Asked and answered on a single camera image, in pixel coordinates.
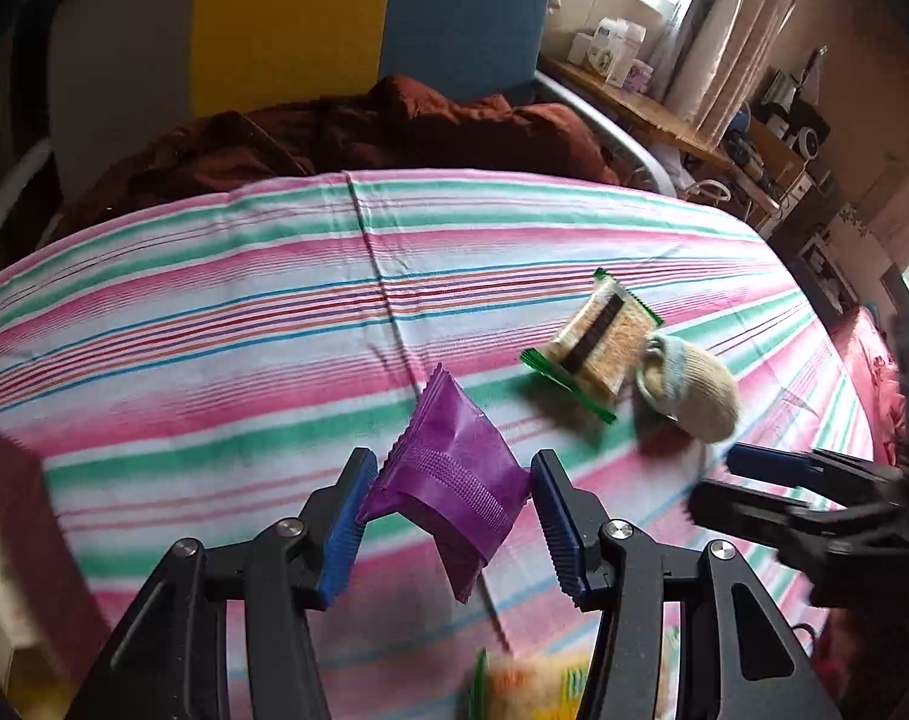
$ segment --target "pink blanket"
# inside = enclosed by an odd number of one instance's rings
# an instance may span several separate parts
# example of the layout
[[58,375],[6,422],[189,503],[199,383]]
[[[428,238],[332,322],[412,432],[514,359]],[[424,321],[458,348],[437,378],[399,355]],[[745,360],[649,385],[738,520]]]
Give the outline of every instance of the pink blanket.
[[894,466],[897,437],[904,433],[904,396],[898,387],[897,362],[870,312],[862,306],[844,314],[829,335],[871,426],[874,461]]

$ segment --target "metal screw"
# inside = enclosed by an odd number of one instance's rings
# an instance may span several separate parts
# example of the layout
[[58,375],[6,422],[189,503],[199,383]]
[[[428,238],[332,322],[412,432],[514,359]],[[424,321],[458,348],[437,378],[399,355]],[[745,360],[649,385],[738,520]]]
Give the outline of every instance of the metal screw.
[[634,534],[634,527],[623,519],[611,519],[604,523],[604,533],[608,538],[630,538]]
[[196,538],[181,538],[174,542],[171,552],[174,553],[174,557],[191,557],[198,551],[199,546],[201,545]]
[[304,522],[301,522],[297,517],[288,517],[288,519],[280,520],[275,525],[275,531],[278,531],[278,534],[285,538],[294,538],[304,532]]
[[737,550],[734,549],[734,544],[724,541],[723,538],[718,538],[717,541],[710,543],[710,553],[717,557],[718,560],[731,560],[737,554]]

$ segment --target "yellow panel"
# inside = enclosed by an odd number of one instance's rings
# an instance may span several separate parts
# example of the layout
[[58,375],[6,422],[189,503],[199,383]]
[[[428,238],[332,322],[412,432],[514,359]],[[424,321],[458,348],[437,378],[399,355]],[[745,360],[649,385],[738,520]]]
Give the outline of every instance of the yellow panel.
[[319,95],[377,81],[387,0],[194,0],[195,116]]

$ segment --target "purple snack package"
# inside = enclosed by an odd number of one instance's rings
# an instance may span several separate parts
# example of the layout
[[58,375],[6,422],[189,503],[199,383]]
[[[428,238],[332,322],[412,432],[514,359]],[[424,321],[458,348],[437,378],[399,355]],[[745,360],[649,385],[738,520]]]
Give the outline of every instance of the purple snack package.
[[431,533],[454,597],[465,604],[529,494],[528,471],[491,420],[438,365],[357,521],[398,512]]

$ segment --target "striped bed sheet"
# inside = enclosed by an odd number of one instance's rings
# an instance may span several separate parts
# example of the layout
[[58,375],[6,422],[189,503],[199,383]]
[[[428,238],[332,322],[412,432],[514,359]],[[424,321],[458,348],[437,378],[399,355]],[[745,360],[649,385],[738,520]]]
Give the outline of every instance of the striped bed sheet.
[[[177,538],[243,541],[330,484],[352,447],[383,461],[437,362],[522,464],[552,447],[610,514],[699,547],[710,534],[683,497],[701,473],[725,478],[728,444],[693,442],[631,398],[605,426],[518,362],[586,299],[597,266],[726,362],[745,404],[739,440],[871,457],[827,333],[744,224],[477,170],[273,179],[127,215],[11,266],[0,431],[43,458],[109,623]],[[803,577],[739,548],[791,623],[822,624]],[[400,720],[451,716],[479,648],[590,647],[597,617],[561,594],[529,504],[467,605],[430,536],[392,515],[368,526],[349,587],[310,623],[332,715]],[[250,716],[241,605],[229,629],[234,717]]]

